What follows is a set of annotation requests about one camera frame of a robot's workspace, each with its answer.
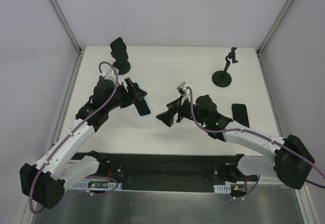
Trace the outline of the blue case phone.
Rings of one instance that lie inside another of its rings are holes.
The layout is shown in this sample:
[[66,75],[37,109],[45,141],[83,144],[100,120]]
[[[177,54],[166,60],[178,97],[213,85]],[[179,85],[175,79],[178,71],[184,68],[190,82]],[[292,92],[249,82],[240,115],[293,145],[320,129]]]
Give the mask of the blue case phone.
[[145,96],[142,100],[140,101],[135,101],[134,106],[137,110],[137,113],[140,116],[146,116],[152,113],[152,109],[150,108],[150,105],[147,101],[147,96]]

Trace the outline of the black round base stand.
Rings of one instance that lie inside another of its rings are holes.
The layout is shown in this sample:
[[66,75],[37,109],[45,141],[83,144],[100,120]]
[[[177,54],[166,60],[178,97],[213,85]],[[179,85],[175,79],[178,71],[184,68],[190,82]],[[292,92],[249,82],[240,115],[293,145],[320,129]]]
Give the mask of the black round base stand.
[[228,87],[232,82],[232,77],[228,73],[228,68],[232,63],[238,63],[236,60],[237,47],[232,47],[231,51],[225,57],[225,67],[223,70],[219,70],[213,73],[212,82],[214,85],[225,88]]

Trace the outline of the black phone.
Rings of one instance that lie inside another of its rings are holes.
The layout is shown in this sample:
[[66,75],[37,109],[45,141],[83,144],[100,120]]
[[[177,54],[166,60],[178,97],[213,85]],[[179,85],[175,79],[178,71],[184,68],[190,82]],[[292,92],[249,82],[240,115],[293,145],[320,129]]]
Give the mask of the black phone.
[[245,104],[232,104],[233,120],[245,127],[250,127],[247,107]]
[[127,47],[121,37],[118,37],[110,44],[111,56],[117,62],[125,62],[128,60]]

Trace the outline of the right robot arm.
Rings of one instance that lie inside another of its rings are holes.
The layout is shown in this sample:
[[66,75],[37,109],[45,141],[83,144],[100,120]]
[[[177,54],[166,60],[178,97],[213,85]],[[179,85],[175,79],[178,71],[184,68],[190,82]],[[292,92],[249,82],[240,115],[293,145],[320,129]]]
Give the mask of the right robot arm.
[[208,95],[198,97],[194,104],[180,97],[167,104],[167,108],[156,118],[168,127],[186,118],[197,122],[213,139],[235,143],[260,154],[245,155],[231,165],[229,176],[233,180],[241,180],[246,175],[265,175],[276,177],[293,189],[301,189],[307,181],[315,160],[299,137],[283,138],[253,131],[220,114]]

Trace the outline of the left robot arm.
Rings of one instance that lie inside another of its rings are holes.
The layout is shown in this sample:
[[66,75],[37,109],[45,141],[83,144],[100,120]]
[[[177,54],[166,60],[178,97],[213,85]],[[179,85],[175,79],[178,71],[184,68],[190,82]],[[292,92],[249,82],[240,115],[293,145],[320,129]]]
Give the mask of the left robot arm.
[[116,108],[147,105],[147,92],[126,78],[124,83],[101,79],[87,103],[81,107],[69,131],[36,163],[24,164],[19,173],[22,192],[28,196],[29,209],[37,214],[33,202],[43,208],[55,207],[65,191],[88,176],[111,180],[108,159],[91,151],[79,162],[67,167],[78,149],[109,119]]

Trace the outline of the rear black phone stand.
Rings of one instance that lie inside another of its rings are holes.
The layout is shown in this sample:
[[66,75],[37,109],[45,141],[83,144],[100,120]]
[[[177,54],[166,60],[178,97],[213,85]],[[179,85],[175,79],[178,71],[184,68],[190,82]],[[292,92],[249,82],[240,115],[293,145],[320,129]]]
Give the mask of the rear black phone stand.
[[128,54],[126,51],[112,51],[111,56],[115,59],[113,66],[118,70],[119,75],[125,75],[130,71],[131,64],[128,61]]

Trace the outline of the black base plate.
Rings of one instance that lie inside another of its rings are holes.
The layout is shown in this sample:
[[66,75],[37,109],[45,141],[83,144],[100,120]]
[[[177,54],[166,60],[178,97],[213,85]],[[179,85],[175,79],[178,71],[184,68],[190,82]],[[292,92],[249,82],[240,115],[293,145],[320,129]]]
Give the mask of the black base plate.
[[235,156],[122,154],[91,151],[104,161],[100,176],[110,176],[122,190],[211,193],[226,182],[255,182],[256,175],[237,169],[242,154]]

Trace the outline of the left aluminium frame post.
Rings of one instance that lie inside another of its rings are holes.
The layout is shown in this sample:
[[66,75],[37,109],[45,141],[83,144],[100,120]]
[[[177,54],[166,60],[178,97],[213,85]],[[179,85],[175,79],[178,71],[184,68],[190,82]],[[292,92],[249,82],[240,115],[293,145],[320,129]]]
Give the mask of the left aluminium frame post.
[[78,43],[73,30],[71,29],[71,26],[69,25],[63,11],[62,8],[60,7],[60,4],[58,2],[58,0],[48,0],[49,4],[51,5],[61,27],[63,28],[65,34],[67,35],[70,43],[72,44],[73,48],[75,49],[75,51],[77,52],[78,55],[80,55],[83,51],[82,47],[80,46],[80,44]]

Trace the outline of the aluminium frame post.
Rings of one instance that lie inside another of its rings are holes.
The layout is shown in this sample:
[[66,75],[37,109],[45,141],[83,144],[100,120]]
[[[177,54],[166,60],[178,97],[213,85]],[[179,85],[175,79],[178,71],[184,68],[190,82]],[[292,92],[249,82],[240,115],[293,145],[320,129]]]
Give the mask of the aluminium frame post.
[[61,27],[63,28],[65,34],[67,35],[70,43],[72,44],[73,48],[75,49],[75,51],[77,52],[78,55],[80,55],[83,51],[82,47],[80,46],[80,44],[78,43],[73,30],[71,29],[71,26],[69,25],[63,11],[62,8],[60,7],[60,4],[58,2],[58,0],[48,0],[49,4],[51,5]]
[[270,42],[270,40],[272,39],[273,35],[275,34],[275,32],[277,31],[277,29],[281,25],[282,21],[286,17],[288,11],[290,10],[290,8],[294,4],[294,2],[295,2],[295,0],[286,0],[284,2],[282,8],[280,9],[279,13],[277,14],[275,20],[273,21],[273,23],[272,23],[269,31],[267,32],[266,36],[264,37],[261,45],[256,50],[256,53],[257,53],[257,56],[258,57],[260,57],[262,55],[263,51],[266,49],[268,43]]

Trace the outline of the right aluminium frame post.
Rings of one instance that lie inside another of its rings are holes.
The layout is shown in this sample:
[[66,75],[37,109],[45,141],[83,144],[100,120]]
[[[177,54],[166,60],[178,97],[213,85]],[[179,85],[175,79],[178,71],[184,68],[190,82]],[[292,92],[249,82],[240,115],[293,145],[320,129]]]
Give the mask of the right aluminium frame post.
[[264,37],[261,45],[256,50],[256,53],[257,53],[257,56],[258,57],[260,57],[262,55],[263,51],[266,49],[268,43],[270,42],[270,40],[272,39],[273,35],[275,34],[275,32],[277,31],[277,29],[281,25],[282,21],[286,17],[288,11],[290,10],[290,8],[294,4],[294,2],[295,2],[295,0],[286,0],[284,2],[282,8],[280,9],[279,13],[277,14],[275,20],[273,21],[273,23],[272,23],[269,31],[267,32],[266,36]]

